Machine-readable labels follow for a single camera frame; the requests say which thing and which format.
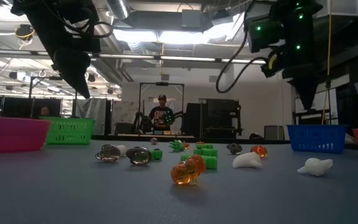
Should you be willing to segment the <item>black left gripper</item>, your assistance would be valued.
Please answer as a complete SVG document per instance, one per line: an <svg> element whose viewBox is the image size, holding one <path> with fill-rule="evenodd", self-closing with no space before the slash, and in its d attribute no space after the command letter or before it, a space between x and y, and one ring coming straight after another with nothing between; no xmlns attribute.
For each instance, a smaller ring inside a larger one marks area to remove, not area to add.
<svg viewBox="0 0 358 224"><path fill-rule="evenodd" d="M52 68L59 71L72 88L88 99L90 93L85 73L91 58L85 52L100 53L100 39L68 32L61 19L54 15L27 15L27 18L52 59Z"/></svg>

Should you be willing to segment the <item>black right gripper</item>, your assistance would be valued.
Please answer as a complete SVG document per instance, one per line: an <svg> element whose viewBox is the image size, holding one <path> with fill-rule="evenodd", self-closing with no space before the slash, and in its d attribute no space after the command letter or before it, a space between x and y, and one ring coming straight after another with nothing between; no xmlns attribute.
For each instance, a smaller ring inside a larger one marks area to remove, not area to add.
<svg viewBox="0 0 358 224"><path fill-rule="evenodd" d="M319 77L313 73L318 69L314 50L314 38L290 39L289 44L270 45L272 51L261 66L262 73L270 78L282 72L283 79L293 78L289 84L295 87L304 109L312 107Z"/></svg>

